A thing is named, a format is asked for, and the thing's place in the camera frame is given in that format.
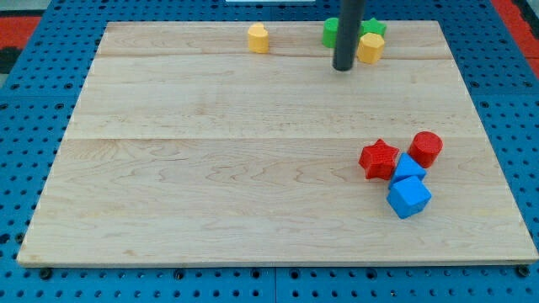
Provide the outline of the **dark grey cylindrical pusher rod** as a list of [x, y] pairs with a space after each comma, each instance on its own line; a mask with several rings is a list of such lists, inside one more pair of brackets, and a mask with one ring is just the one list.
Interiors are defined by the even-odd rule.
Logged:
[[352, 69], [366, 0], [341, 0], [334, 47], [333, 68], [339, 72]]

